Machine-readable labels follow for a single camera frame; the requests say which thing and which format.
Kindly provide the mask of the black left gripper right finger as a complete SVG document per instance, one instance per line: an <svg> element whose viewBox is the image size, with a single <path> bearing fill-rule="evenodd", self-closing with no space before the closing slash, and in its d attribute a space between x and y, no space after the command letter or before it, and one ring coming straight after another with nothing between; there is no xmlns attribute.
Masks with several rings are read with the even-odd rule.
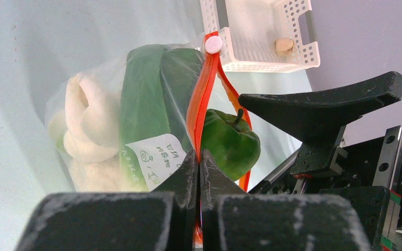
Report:
<svg viewBox="0 0 402 251"><path fill-rule="evenodd" d="M337 195L250 195L207 150L199 154L204 250L370 250L356 211Z"/></svg>

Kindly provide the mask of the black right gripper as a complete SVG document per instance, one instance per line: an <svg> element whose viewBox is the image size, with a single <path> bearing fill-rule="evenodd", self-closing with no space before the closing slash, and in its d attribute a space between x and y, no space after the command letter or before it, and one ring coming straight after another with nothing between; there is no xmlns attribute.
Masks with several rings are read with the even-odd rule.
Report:
<svg viewBox="0 0 402 251"><path fill-rule="evenodd" d="M395 71L317 92L238 98L247 111L302 142L401 100L402 75ZM357 212L373 250L402 250L402 126L346 147L342 139L302 144L251 192L339 195Z"/></svg>

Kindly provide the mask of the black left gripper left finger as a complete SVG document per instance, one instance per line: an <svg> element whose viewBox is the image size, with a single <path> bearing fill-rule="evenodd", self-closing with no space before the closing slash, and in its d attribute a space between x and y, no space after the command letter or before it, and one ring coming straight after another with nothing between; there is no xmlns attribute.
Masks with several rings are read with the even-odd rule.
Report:
<svg viewBox="0 0 402 251"><path fill-rule="evenodd" d="M198 160L181 166L152 192L68 192L45 196L17 250L192 250Z"/></svg>

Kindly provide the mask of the green pepper toy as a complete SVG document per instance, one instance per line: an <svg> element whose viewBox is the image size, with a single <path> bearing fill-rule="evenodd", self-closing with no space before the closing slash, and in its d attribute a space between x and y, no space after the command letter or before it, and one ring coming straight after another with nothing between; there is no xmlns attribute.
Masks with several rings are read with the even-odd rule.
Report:
<svg viewBox="0 0 402 251"><path fill-rule="evenodd" d="M211 152L217 167L231 180L237 181L256 164L261 153L260 139L243 119L220 110L206 111L201 148Z"/></svg>

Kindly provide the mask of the clear zip bag orange zipper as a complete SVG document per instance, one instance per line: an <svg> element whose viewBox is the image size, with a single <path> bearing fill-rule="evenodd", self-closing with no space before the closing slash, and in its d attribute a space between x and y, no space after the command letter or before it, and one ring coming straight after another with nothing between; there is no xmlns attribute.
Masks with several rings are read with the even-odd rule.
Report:
<svg viewBox="0 0 402 251"><path fill-rule="evenodd" d="M147 44L63 83L44 124L75 190L149 192L202 149L247 189L260 140L221 65L227 46L224 31Z"/></svg>

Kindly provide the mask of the white oyster mushroom toy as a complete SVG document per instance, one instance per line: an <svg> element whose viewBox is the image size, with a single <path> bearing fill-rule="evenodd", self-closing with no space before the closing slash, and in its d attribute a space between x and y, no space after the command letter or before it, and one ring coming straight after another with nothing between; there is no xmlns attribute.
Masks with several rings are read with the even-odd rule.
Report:
<svg viewBox="0 0 402 251"><path fill-rule="evenodd" d="M98 163L119 151L121 82L78 73L49 101L50 139L74 160Z"/></svg>

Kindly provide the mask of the green bok choy toy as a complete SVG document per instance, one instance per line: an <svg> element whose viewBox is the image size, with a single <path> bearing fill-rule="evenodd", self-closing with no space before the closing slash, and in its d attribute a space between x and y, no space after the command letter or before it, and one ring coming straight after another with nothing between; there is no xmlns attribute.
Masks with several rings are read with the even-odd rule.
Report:
<svg viewBox="0 0 402 251"><path fill-rule="evenodd" d="M169 178L191 149L186 114L203 54L151 44L127 56L119 119L120 165L127 183L148 192Z"/></svg>

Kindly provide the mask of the white cauliflower toy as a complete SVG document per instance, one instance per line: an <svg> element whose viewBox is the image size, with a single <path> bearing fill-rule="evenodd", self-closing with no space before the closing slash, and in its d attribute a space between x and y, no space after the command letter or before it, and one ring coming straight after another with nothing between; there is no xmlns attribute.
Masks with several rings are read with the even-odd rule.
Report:
<svg viewBox="0 0 402 251"><path fill-rule="evenodd" d="M97 163L71 160L69 165L73 185L76 191L83 192L124 192L141 191L127 183L120 167L119 157Z"/></svg>

